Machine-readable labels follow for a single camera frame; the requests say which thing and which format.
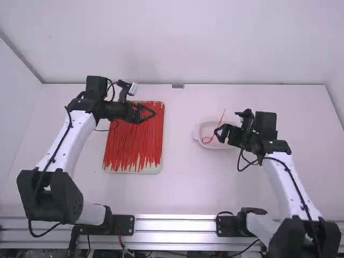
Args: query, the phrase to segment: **wooden board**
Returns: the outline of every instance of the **wooden board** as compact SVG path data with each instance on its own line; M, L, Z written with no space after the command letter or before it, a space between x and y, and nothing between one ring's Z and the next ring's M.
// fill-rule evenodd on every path
M165 105L159 101L140 103L154 110L156 116L140 125L125 121L110 124L103 159L105 172L156 174L161 171Z

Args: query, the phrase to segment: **table surface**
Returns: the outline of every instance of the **table surface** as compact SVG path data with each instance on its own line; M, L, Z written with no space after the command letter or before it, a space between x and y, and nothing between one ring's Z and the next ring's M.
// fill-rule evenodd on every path
M65 118L64 106L82 84L43 87L20 150L0 196L0 215L23 214L15 179L33 168L48 150ZM243 206L266 209L278 218L278 206L263 169L238 172L239 150L203 148L192 138L203 119L239 122L235 111L277 113L278 138L286 140L304 187L327 219L344 219L343 129L323 85L140 85L135 97L166 105L163 168L156 175L110 174L102 169L106 132L93 132L76 166L74 181L88 201L115 213L216 214ZM102 121L98 128L106 129Z

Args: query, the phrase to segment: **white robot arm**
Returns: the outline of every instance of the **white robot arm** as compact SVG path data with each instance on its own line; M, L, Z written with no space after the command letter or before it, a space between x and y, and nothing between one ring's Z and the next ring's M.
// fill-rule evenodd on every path
M269 249L268 257L336 257L341 233L337 224L325 221L308 197L294 166L291 149L284 140L277 140L277 115L250 109L236 112L242 118L242 126L223 124L215 129L218 140L257 156L259 165L270 179L277 197L282 222L273 221L267 212L258 208L242 208L237 220L239 230L246 235L257 236ZM224 236L224 218L217 217L217 233Z
M107 78L88 76L86 89L66 107L67 116L63 127L43 159L32 170L22 170L17 177L21 201L28 218L28 228L33 237L41 237L59 224L73 224L68 256L75 250L75 241L81 231L84 234L132 235L134 216L113 215L111 209L84 200L82 193L71 179L76 162L90 133L100 119L124 120L141 124L156 113L142 104L126 100L133 95L135 84L117 81L122 87L119 100L105 101ZM54 227L36 235L31 221L57 221Z

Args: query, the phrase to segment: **white bowl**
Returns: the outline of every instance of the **white bowl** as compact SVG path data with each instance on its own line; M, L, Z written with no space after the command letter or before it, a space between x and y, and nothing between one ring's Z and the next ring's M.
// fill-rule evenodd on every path
M204 148L208 149L235 149L234 146L228 145L227 141L228 139L226 138L225 143L219 142L217 137L214 135L214 130L218 128L219 121L204 121L195 126L193 129L193 138L197 140ZM223 124L231 124L231 125L236 125L234 122L231 121L222 121L219 127ZM202 139L204 137L213 137L212 141L208 144L205 144L202 142ZM207 142L209 141L210 138L205 138L204 141Z

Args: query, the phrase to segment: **black cable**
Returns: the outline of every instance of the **black cable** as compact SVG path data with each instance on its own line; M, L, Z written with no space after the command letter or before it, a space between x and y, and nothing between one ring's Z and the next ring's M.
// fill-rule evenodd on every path
M62 223L56 223L54 226L52 226L51 228L49 228L47 231L36 235L33 230L32 230L32 224L31 224L31 219L28 220L28 231L30 232L31 236L33 236L34 238L40 238L43 237L44 235L48 234L51 230L53 230L54 228L56 228L57 226L60 226Z
M34 189L34 192L33 192L33 196L32 196L32 202L34 202L34 199L37 195L37 192L38 192L38 189L40 188L40 185L42 183L42 180L43 180L43 174L44 172L47 170L47 168L51 165L51 163L55 162L55 157L63 143L63 141L65 140L69 130L71 128L73 128L73 124L71 122L71 115L70 115L70 112L68 111L67 107L65 106L64 107L67 111L67 114L68 114L68 118L69 118L69 124L68 124L68 127L67 127L67 130L66 132L64 133L64 135L62 136L58 146L56 147L56 150L54 151L54 154L51 156L51 158L49 159L48 163L46 164L46 166L44 167L43 171L41 172L40 174L40 177L38 179L38 182L37 182L37 185ZM31 225L31 220L28 220L28 231L30 232L31 236L33 236L34 238L40 238L40 237L43 237L44 235L48 234L51 230L53 230L54 228L56 228L57 226L59 226L61 223L57 223L55 224L54 226L52 226L50 229L48 229L46 232L42 233L42 234L39 234L39 235L36 235L33 230L32 230L32 225Z
M115 128L113 128L113 129L108 129L108 130L98 130L98 129L95 129L95 131L96 132L109 132L109 131L114 131L114 130L116 130L117 128L118 128L118 121L117 120L114 120L114 122L116 122L116 126L115 126Z
M306 202L305 202L305 200L304 200L304 198L303 198L303 196L302 196L302 194L300 192L300 189L297 186L297 183L296 183L294 177L291 174L290 169L288 168L288 166L283 161L281 161L279 159L276 159L275 157L264 157L263 160L274 160L274 161L282 164L284 166L284 170L289 174L290 179L291 179L291 181L292 181L292 183L293 183L293 185L294 185L294 187L295 187L295 189L297 191L297 194L299 195L299 198L301 200L303 209L305 210L305 212L307 214L307 218L308 218L308 220L309 220L309 222L311 224L311 228L312 228L313 235L314 235L314 241L315 241L315 244L317 246L318 257L321 258L320 243L319 243L319 239L318 239L318 236L317 236L316 228L314 227L314 222L312 220L312 217L311 217L311 214L309 212L308 206L307 206L307 204L306 204Z
M66 132L64 133L64 135L62 136L62 138L61 138L61 140L60 140L58 146L56 147L56 150L54 151L54 154L51 156L51 158L49 159L48 163L46 164L46 166L44 167L43 171L42 171L41 174L40 174L40 177L39 177L39 179L38 179L36 188L34 189L34 192L33 192L32 201L34 201L34 199L35 199L35 197L36 197L36 195L37 195L38 189L39 189L39 187L40 187L40 185L41 185L41 183L42 183L44 172L45 172L45 171L47 170L47 168L51 165L51 163L55 162L55 157L56 157L56 155L57 155L57 153L58 153L58 151L59 151L59 149L60 149L60 147L61 147L63 141L65 140L65 138L66 138L66 136L67 136L69 130L70 130L71 128L73 128L73 124L72 124L72 122L71 122L70 112L68 111L68 109L67 109L66 106L65 106L64 108L66 109L67 114L68 114L68 117L69 117L69 124L68 124L67 130L66 130Z
M247 163L251 163L251 161L249 161L247 158L245 158L245 157L243 156L243 152L241 153L241 157L242 157ZM256 164L252 164L252 165L255 165L255 166L259 165L258 160L256 160L256 161L257 161L257 163L256 163Z
M115 96L114 85L115 85L118 81L117 81L117 82L112 82L109 78L107 78L107 80L110 82L110 85L109 85L109 87L107 88L107 92L109 92L109 89L112 88L112 97L111 97L111 100L110 100L110 102L112 102L113 99L114 99L114 96Z
M247 164L246 166L244 166L243 168L239 168L240 158L241 158L241 156L242 156L242 153L243 153L243 149L241 149L241 151L240 151L240 154L239 154L239 157L238 157L238 163L236 164L236 169L237 169L239 172L244 171L244 170L247 169L249 166L254 165L254 162L258 161L258 159L257 159L257 160L254 160L254 161L252 161L252 162L249 162L248 160L246 160L246 161L248 162L248 164Z
M169 253L169 254L174 254L174 255L180 255L180 256L185 256L185 257L187 257L187 255L186 254L179 254L179 253L175 253L175 252L171 252L171 251L160 251L160 252L164 252L164 253Z
M249 250L249 249L252 247L252 245L254 245L255 243L257 243L258 241L259 241L259 239L254 240L254 241L253 241L248 247L246 247L244 250L242 250L242 251L240 251L240 252L238 252L238 253L236 253L236 254L232 254L232 255L228 256L227 258L232 258L232 257L238 256L238 255L240 255L240 254L246 252L247 250Z
M150 257L153 251L151 251L149 254L146 255L146 258Z
M90 253L91 253L90 235L87 235L87 242L88 242L88 251L86 253L85 258L87 258L90 255Z

